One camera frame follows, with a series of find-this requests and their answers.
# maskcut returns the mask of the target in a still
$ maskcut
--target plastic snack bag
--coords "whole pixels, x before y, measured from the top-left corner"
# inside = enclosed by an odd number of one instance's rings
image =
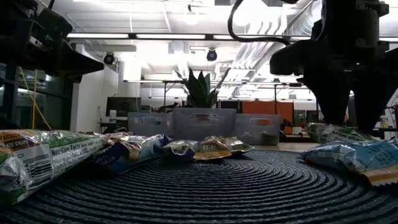
[[[0,204],[24,200],[105,143],[71,131],[0,131]]]
[[[344,142],[358,142],[377,140],[376,138],[359,132],[350,127],[337,126],[332,124],[318,124],[311,123],[306,127],[308,135],[319,142],[320,144],[344,141]]]
[[[123,174],[137,166],[164,156],[164,146],[171,140],[163,134],[142,140],[117,141],[112,146],[93,155],[93,162],[117,174]]]
[[[218,137],[207,137],[199,144],[193,156],[196,160],[220,159],[232,155]]]
[[[254,148],[238,140],[237,137],[223,138],[222,143],[231,151],[232,155],[241,155]]]
[[[168,151],[166,160],[168,161],[192,161],[195,150],[198,147],[197,141],[178,140],[169,143],[164,148]]]
[[[398,140],[331,142],[300,157],[310,164],[363,174],[373,186],[398,182]]]

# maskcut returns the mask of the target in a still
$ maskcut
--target computer monitor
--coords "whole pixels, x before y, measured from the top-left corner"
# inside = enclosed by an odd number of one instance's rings
[[[126,117],[128,112],[139,112],[141,98],[138,97],[108,97],[106,102],[106,116],[110,110],[116,110],[117,117]]]

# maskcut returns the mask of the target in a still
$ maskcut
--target gray plastic crate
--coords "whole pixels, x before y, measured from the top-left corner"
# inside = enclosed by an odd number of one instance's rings
[[[236,109],[175,108],[174,139],[202,141],[208,136],[232,137]]]
[[[171,113],[129,113],[129,131],[138,136],[173,135]]]
[[[236,136],[253,146],[276,146],[279,143],[280,115],[237,114]]]

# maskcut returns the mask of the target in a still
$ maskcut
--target yellow cable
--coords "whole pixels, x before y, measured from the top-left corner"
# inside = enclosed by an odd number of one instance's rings
[[[35,70],[35,87],[33,91],[34,95],[34,102],[36,102],[36,81],[37,81],[37,69]],[[33,119],[32,119],[32,129],[35,129],[36,127],[36,104],[33,105]]]
[[[44,115],[42,114],[42,112],[41,112],[41,110],[40,110],[40,108],[39,108],[39,106],[37,106],[37,103],[36,103],[36,101],[33,99],[33,96],[32,96],[32,94],[30,94],[30,90],[29,90],[29,86],[27,85],[27,82],[26,82],[26,79],[25,79],[25,74],[24,74],[24,71],[22,70],[22,68],[21,67],[19,67],[19,70],[21,71],[21,73],[22,73],[22,78],[24,79],[24,83],[25,83],[25,86],[26,86],[26,90],[28,91],[28,93],[29,93],[29,96],[30,96],[30,98],[32,99],[32,101],[33,101],[33,105],[34,105],[34,107],[36,107],[37,108],[37,112],[39,112],[39,115],[42,117],[42,119],[43,119],[43,121],[44,121],[44,123],[47,125],[47,127],[49,128],[49,129],[51,129],[51,126],[48,124],[48,122],[45,120],[45,118],[44,118]]]

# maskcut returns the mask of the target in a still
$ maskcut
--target blue chip bag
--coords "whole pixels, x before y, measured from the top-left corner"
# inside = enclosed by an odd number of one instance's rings
[[[111,146],[97,152],[93,162],[117,174],[123,174],[166,155],[164,146],[171,139],[163,134],[140,139],[114,137]]]
[[[300,158],[309,164],[363,174],[373,186],[398,182],[398,140],[330,142],[302,152]]]

